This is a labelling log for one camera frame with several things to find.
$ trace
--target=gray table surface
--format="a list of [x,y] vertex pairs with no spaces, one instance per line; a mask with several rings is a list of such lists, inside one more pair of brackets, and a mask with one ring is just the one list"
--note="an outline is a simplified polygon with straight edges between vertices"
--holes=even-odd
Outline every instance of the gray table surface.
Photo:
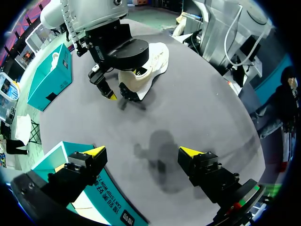
[[[60,141],[105,145],[107,169],[123,193],[152,225],[206,225],[217,204],[193,187],[177,163],[178,147],[211,151],[241,183],[259,180],[265,169],[260,140],[239,98],[195,52],[141,23],[132,35],[169,48],[169,66],[149,91],[145,109],[103,98],[90,84],[89,53],[72,53],[73,82],[40,116],[43,150]],[[106,75],[115,94],[118,71]]]

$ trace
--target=white machine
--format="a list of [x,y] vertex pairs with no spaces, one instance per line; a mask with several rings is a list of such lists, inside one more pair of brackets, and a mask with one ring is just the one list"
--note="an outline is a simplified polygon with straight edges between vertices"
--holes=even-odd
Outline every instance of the white machine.
[[[262,38],[272,28],[272,21],[253,0],[193,0],[202,13],[200,55],[221,74],[246,63]],[[250,36],[259,36],[240,63],[233,56]]]
[[[271,21],[264,15],[259,6],[248,0],[194,0],[203,15],[202,39],[200,54],[218,71],[238,67],[232,62],[234,54],[251,36],[266,37],[272,27]],[[95,84],[102,95],[115,99],[113,91],[105,81],[104,74],[110,68],[121,71],[139,71],[151,56],[149,45],[143,40],[133,39],[128,24],[120,24],[120,19],[127,15],[125,0],[51,0],[43,9],[40,18],[42,24],[52,29],[66,23],[78,56],[88,50],[97,63],[89,73],[90,82]],[[84,43],[80,43],[76,32],[84,30]],[[124,83],[119,85],[123,97],[130,101],[141,101],[146,95],[138,95],[139,90],[131,90]]]

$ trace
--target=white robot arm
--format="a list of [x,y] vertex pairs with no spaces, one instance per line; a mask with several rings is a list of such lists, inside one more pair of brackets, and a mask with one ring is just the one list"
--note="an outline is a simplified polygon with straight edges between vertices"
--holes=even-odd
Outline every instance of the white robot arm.
[[[129,25],[120,24],[127,12],[126,0],[51,0],[40,15],[48,29],[66,24],[78,56],[90,51],[97,63],[90,82],[108,99],[115,98],[104,77],[110,68],[134,71],[149,59],[148,43],[134,39]],[[80,31],[85,31],[85,46],[77,37]]]

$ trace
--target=teal box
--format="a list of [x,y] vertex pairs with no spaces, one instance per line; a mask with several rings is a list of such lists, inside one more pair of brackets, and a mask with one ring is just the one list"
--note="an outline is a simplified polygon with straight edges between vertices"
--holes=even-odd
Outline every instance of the teal box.
[[[68,142],[60,142],[52,148],[32,170],[36,172],[42,179],[48,182],[48,173],[55,173],[55,168],[68,162],[68,155],[73,152],[85,152],[94,149],[93,145],[83,145]],[[147,226],[147,220],[132,206],[131,203],[123,196],[115,185],[110,175],[104,168],[97,176],[93,186],[87,186],[83,193],[89,199],[89,205],[96,209],[97,217],[90,218],[95,213],[88,213],[86,218],[91,220],[114,226],[137,225]],[[81,200],[82,205],[87,205],[87,201]],[[76,205],[69,204],[67,209],[81,215],[81,208]]]
[[[52,54],[55,52],[59,54],[57,65],[50,71]],[[71,68],[71,53],[62,44],[38,66],[28,93],[27,103],[44,111],[51,101],[72,83]]]

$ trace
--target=screw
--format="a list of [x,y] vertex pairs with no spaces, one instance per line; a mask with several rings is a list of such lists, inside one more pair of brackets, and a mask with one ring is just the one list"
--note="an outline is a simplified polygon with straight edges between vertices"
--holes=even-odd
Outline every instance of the screw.
[[222,164],[220,162],[217,163],[217,168],[218,169],[222,168]]
[[28,187],[29,187],[30,189],[33,189],[34,183],[29,183]]
[[233,176],[235,177],[235,179],[239,178],[239,174],[238,173],[233,173]]

